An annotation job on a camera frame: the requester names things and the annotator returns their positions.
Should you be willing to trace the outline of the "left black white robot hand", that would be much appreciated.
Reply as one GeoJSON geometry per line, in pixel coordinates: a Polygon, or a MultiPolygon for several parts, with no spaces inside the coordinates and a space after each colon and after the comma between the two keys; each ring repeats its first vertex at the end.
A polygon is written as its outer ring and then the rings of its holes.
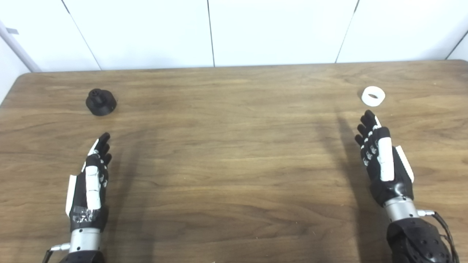
{"type": "Polygon", "coordinates": [[[71,232],[83,228],[103,232],[107,224],[107,167],[112,160],[109,140],[110,134],[103,133],[89,150],[80,173],[69,177],[65,213],[71,232]]]}

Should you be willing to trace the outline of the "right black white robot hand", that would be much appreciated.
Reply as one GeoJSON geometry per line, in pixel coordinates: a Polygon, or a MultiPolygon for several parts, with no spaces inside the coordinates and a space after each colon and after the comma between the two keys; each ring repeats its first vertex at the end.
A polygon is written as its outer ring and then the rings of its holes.
{"type": "Polygon", "coordinates": [[[370,193],[381,207],[393,198],[414,200],[414,173],[400,146],[394,146],[388,127],[366,110],[355,141],[370,179],[370,193]]]}

